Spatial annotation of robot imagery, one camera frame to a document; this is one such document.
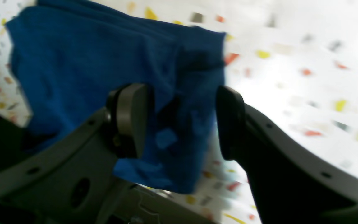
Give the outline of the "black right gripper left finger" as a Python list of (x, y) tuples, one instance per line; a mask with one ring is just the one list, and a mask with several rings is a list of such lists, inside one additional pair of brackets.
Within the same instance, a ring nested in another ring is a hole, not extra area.
[(145, 148), (149, 88), (133, 83), (48, 149), (21, 151), (24, 130), (0, 119), (0, 224), (105, 224), (127, 182), (113, 176), (121, 158)]

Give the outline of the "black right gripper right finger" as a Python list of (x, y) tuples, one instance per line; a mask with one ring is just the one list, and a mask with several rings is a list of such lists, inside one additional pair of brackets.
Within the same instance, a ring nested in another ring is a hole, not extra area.
[(246, 172), (263, 224), (358, 224), (358, 178), (312, 154), (239, 92), (219, 86), (220, 150)]

